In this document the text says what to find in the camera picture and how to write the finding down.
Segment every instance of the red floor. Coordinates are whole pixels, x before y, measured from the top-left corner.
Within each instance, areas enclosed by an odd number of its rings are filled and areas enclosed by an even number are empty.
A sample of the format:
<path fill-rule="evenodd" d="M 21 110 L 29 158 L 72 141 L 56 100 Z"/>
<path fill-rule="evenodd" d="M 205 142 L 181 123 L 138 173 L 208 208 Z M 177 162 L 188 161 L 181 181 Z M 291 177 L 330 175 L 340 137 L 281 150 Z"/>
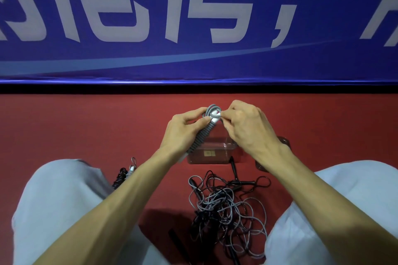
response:
<path fill-rule="evenodd" d="M 100 167 L 113 181 L 130 157 L 144 162 L 159 146 L 173 114 L 215 103 L 227 108 L 233 99 L 260 107 L 277 135 L 288 138 L 292 149 L 312 170 L 342 162 L 373 159 L 398 167 L 398 95 L 215 94 L 135 96 L 0 96 L 0 259 L 12 263 L 11 217 L 25 183 L 42 164 L 60 158 L 83 158 Z M 175 165 L 148 202 L 142 230 L 167 254 L 180 261 L 167 231 L 181 236 L 192 217 L 187 179 L 215 173 L 232 177 L 226 165 Z M 260 175 L 254 161 L 238 163 L 241 179 Z M 291 202 L 273 179 L 270 188 L 255 193 L 267 210 L 267 230 Z M 261 250 L 263 239 L 255 248 Z M 220 250 L 217 258 L 226 261 Z M 243 264 L 258 264 L 244 259 Z"/>

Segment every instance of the blue banner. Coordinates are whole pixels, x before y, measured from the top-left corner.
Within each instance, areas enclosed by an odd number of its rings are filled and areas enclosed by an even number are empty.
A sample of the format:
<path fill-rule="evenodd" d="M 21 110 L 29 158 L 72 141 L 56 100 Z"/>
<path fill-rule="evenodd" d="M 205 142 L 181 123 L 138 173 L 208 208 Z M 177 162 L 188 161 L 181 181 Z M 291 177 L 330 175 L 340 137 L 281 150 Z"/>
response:
<path fill-rule="evenodd" d="M 398 84 L 398 0 L 0 0 L 1 83 Z"/>

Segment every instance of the transparent plastic container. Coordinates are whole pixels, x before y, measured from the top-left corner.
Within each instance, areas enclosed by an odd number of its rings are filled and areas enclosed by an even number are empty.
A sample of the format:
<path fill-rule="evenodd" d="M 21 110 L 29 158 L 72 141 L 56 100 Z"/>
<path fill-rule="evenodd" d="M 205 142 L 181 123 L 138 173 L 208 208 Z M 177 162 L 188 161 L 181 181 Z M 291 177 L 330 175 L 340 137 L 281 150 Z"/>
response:
<path fill-rule="evenodd" d="M 237 147 L 222 122 L 218 121 L 205 142 L 188 154 L 187 161 L 189 164 L 228 164 Z"/>

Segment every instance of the hand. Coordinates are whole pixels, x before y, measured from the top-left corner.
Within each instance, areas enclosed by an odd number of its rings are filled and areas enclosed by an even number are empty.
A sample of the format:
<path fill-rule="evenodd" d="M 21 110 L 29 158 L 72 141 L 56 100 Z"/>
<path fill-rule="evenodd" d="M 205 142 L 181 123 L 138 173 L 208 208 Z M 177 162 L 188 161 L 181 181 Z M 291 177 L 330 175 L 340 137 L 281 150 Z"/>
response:
<path fill-rule="evenodd" d="M 221 112 L 221 117 L 231 138 L 268 170 L 285 145 L 279 141 L 261 109 L 235 100 L 228 110 Z"/>
<path fill-rule="evenodd" d="M 176 114 L 167 124 L 166 132 L 160 149 L 171 153 L 173 164 L 177 162 L 188 150 L 195 140 L 196 134 L 207 126 L 211 117 L 202 117 L 196 122 L 189 124 L 190 121 L 197 119 L 206 112 L 207 107 Z"/>

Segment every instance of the label on box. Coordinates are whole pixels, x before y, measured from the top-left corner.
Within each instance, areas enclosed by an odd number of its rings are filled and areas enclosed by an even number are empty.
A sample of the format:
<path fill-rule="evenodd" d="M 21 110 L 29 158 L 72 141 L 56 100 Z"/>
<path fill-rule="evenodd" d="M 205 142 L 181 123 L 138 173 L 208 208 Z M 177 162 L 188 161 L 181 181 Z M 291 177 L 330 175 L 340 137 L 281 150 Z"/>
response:
<path fill-rule="evenodd" d="M 204 156 L 216 156 L 216 151 L 214 150 L 204 150 L 203 151 Z"/>

